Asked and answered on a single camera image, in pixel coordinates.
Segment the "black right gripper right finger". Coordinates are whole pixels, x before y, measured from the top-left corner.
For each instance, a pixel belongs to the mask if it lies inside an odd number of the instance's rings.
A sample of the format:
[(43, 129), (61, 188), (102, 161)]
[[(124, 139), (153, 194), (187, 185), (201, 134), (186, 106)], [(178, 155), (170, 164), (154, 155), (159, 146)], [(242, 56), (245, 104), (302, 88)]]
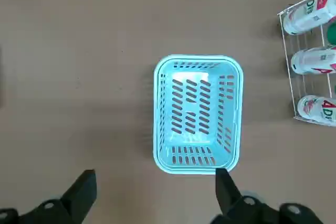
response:
[(271, 208), (253, 196), (242, 195), (224, 168), (217, 168), (215, 174), (216, 198), (222, 213), (211, 223), (322, 223), (310, 208), (290, 202), (278, 210)]

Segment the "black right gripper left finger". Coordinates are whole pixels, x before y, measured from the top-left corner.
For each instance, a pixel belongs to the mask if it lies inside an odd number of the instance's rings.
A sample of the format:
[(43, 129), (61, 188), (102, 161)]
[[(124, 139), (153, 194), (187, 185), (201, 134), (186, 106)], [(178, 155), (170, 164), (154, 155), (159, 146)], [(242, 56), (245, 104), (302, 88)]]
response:
[(1, 209), (1, 223), (82, 223), (97, 199), (97, 179), (87, 169), (60, 197), (42, 202), (20, 215), (14, 208)]

